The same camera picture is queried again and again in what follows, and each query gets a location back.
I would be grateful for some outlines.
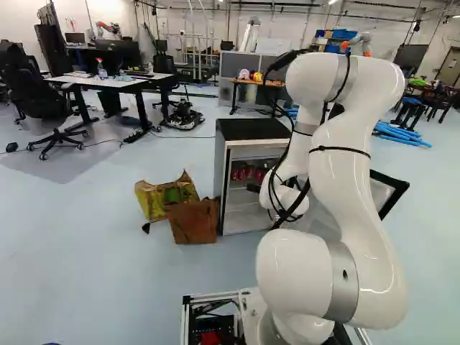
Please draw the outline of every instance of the white wall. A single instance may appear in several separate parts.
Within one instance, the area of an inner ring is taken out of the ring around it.
[[[76,31],[84,32],[90,27],[88,15],[86,13],[85,0],[55,0],[55,8],[60,26],[63,32],[71,31],[70,26],[65,18],[71,17],[76,21]],[[205,20],[203,13],[200,10],[200,5],[197,0],[192,1],[195,7],[194,22],[195,33],[206,34]],[[212,0],[202,0],[206,8],[211,8]],[[185,0],[169,0],[164,1],[168,6],[180,6],[188,8],[188,1]],[[401,5],[402,1],[385,0],[385,3],[393,3]],[[417,6],[418,0],[405,0],[405,6]],[[0,38],[20,41],[24,43],[25,49],[29,54],[37,57],[39,64],[45,68],[44,58],[41,54],[40,46],[38,45],[37,37],[34,31],[34,24],[38,24],[36,16],[38,8],[44,5],[43,0],[1,0],[0,12]],[[340,10],[340,2],[332,5],[331,12],[337,13]],[[442,6],[441,2],[426,1],[422,2],[422,6],[428,9]],[[134,16],[134,5],[132,0],[88,0],[91,19],[93,22],[103,20],[105,22],[118,22],[121,25],[123,35],[137,35],[137,26]],[[365,17],[389,17],[412,20],[414,10],[412,9],[393,9],[389,7],[364,6],[356,4],[346,4],[345,9],[349,14],[362,15]],[[305,11],[303,8],[290,7],[286,11]],[[387,22],[374,19],[354,19],[342,17],[337,22],[337,17],[329,17],[326,24],[328,7],[312,8],[312,12],[316,14],[310,15],[305,31],[304,46],[311,42],[317,29],[323,29],[325,26],[328,29],[347,28],[358,31],[370,31],[373,35],[372,53],[375,57],[392,60],[395,56],[398,46],[403,42],[406,33],[411,26],[410,23]],[[139,23],[144,22],[150,25],[152,32],[156,35],[156,25],[154,17],[150,14],[150,9],[144,7],[137,8],[137,17]],[[214,20],[212,20],[211,11],[206,12],[209,18],[209,35],[214,33],[215,47],[220,45],[221,40],[227,38],[227,21],[226,12],[215,11]],[[291,14],[291,13],[275,13],[273,18],[271,13],[262,11],[242,11],[240,14],[236,10],[232,10],[230,16],[229,39],[236,42],[238,33],[238,41],[241,42],[242,35],[248,19],[252,16],[257,16],[262,22],[260,29],[260,37],[276,37],[291,40],[292,48],[300,46],[300,39],[305,29],[306,15]],[[423,17],[423,22],[418,33],[413,35],[412,44],[428,44],[433,36],[434,29],[438,23],[439,12],[432,11]],[[179,33],[180,30],[186,29],[191,33],[191,17],[189,10],[176,9],[159,9],[158,10],[158,29],[160,36],[165,38],[166,33]],[[460,19],[452,19],[449,24],[441,24],[434,36],[431,46],[423,59],[419,69],[419,74],[425,74],[428,78],[434,78],[436,68],[439,68],[445,58],[450,46],[460,45]],[[170,39],[170,53],[174,55],[175,48],[178,48],[180,43],[178,40]]]
[[[45,0],[0,0],[0,38],[22,42],[26,53],[34,55],[41,68],[47,68],[37,41],[34,25],[39,24],[37,10],[45,5]],[[64,32],[71,32],[65,18],[76,21],[76,32],[90,28],[85,0],[54,0],[57,17]],[[118,22],[124,36],[136,36],[134,5],[131,0],[88,0],[93,22]]]
[[[212,1],[202,0],[203,4],[207,8],[211,8]],[[198,1],[192,1],[195,6],[195,33],[205,34],[203,15],[200,10]],[[414,6],[418,5],[418,0],[385,0],[386,4],[395,4],[403,6]],[[326,24],[326,14],[328,11],[327,1],[322,1],[326,4],[324,8],[315,7],[312,8],[312,12],[316,14],[310,15],[308,24],[306,27],[304,46],[309,44],[317,29],[333,28],[344,28],[354,29],[358,31],[370,31],[372,33],[372,54],[377,58],[384,58],[392,60],[397,52],[397,48],[403,40],[411,27],[411,23],[404,22],[388,22],[384,20],[375,19],[355,19],[349,17],[342,17],[337,23],[337,17],[330,16]],[[168,6],[181,6],[188,8],[188,1],[168,1]],[[443,6],[442,2],[439,1],[426,1],[422,2],[421,6],[427,7],[427,9],[438,8]],[[335,3],[331,7],[331,13],[338,13],[340,11],[341,3]],[[257,16],[262,26],[259,32],[260,37],[276,37],[290,39],[292,48],[299,48],[300,41],[305,29],[305,14],[290,14],[290,13],[275,13],[273,19],[271,13],[257,11],[256,9],[268,9],[267,7],[253,7],[253,11],[242,11],[241,14],[236,10],[232,10],[230,18],[230,30],[229,39],[236,42],[236,35],[238,33],[238,41],[241,42],[242,35],[248,19],[252,16]],[[412,21],[415,13],[414,9],[394,9],[391,7],[378,7],[378,6],[365,6],[347,3],[344,7],[345,10],[349,11],[349,14],[361,15],[363,17],[386,17],[405,19]],[[286,8],[286,11],[304,12],[304,8],[290,7]],[[185,29],[184,17],[187,14],[187,32],[191,33],[191,20],[188,10],[175,10],[175,9],[163,9],[159,10],[158,21],[160,35],[165,35],[167,28],[169,33],[178,33],[181,29]],[[432,11],[423,17],[423,22],[420,26],[420,31],[413,35],[411,44],[428,44],[433,36],[436,25],[438,24],[439,11]],[[216,47],[220,45],[222,39],[226,40],[227,35],[227,23],[226,13],[223,11],[215,11],[214,20],[214,36],[216,38]],[[179,43],[170,40],[170,53],[173,53],[175,47],[178,47]],[[436,68],[441,66],[443,59],[451,45],[460,45],[460,19],[452,19],[449,24],[440,24],[435,37],[431,43],[428,52],[423,59],[423,62],[419,69],[419,74],[425,74],[428,78],[434,78],[436,76]],[[359,48],[355,48],[354,52],[359,53]]]

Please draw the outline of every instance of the brown paper bag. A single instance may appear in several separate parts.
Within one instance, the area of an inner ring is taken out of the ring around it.
[[[216,242],[219,212],[218,199],[167,206],[167,218],[177,244],[204,244]]]

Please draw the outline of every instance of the stool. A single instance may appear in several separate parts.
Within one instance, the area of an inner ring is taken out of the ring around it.
[[[401,122],[401,125],[399,127],[414,132],[415,125],[417,124],[418,120],[420,120],[420,117],[422,117],[425,108],[426,106],[424,106],[423,104],[418,104],[417,106],[411,107],[408,113],[406,114],[404,121]],[[412,116],[414,116],[414,120],[412,121],[410,126],[407,127],[409,118]]]
[[[416,109],[422,105],[422,102],[420,101],[420,99],[418,98],[413,98],[413,97],[403,97],[401,99],[402,101],[402,108],[400,110],[400,112],[397,114],[396,118],[391,120],[390,123],[391,124],[398,124],[398,125],[401,125],[402,124],[402,120],[403,120],[403,116],[409,111],[409,110],[412,110],[410,112],[409,117],[411,117]]]

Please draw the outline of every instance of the white desk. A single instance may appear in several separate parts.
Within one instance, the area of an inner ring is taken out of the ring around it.
[[[56,83],[75,83],[78,85],[100,86],[104,88],[125,88],[127,86],[133,86],[133,85],[145,83],[148,81],[148,79],[134,79],[132,81],[120,81],[120,80],[114,80],[114,79],[101,80],[96,77],[79,78],[79,77],[73,77],[71,75],[62,75],[60,77],[46,78],[45,80],[56,82]]]
[[[167,105],[169,104],[169,98],[167,96],[168,92],[168,78],[172,78],[173,74],[164,74],[164,73],[155,73],[152,78],[145,77],[136,77],[132,76],[133,80],[131,81],[120,81],[114,80],[112,78],[101,80],[97,77],[92,78],[81,78],[75,77],[72,75],[63,75],[60,77],[47,78],[46,81],[50,83],[73,83],[75,88],[73,88],[73,93],[75,95],[75,100],[78,104],[78,109],[80,115],[83,119],[83,122],[76,124],[71,127],[69,130],[77,129],[91,122],[98,121],[97,117],[90,118],[88,114],[88,109],[85,105],[85,100],[81,93],[81,87],[86,87],[95,90],[113,90],[117,93],[132,93],[136,97],[136,106],[137,111],[139,112],[139,120],[141,124],[142,131],[137,132],[133,137],[128,137],[125,139],[126,142],[133,142],[134,140],[139,139],[142,135],[149,132],[150,125],[147,119],[147,113],[145,112],[144,100],[142,98],[142,90],[148,88],[160,88],[161,90],[161,100],[162,100],[162,113],[163,116],[168,116]]]

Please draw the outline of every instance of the blue stool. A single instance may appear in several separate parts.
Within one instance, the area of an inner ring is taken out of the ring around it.
[[[402,108],[400,112],[397,114],[396,118],[390,121],[391,124],[397,124],[397,125],[403,124],[404,122],[403,116],[406,113],[408,113],[408,115],[406,116],[406,119],[408,120],[412,115],[415,114],[415,112],[420,106],[423,106],[423,110],[425,110],[425,106],[422,104],[421,100],[418,98],[403,97],[401,99],[401,102],[402,102]]]

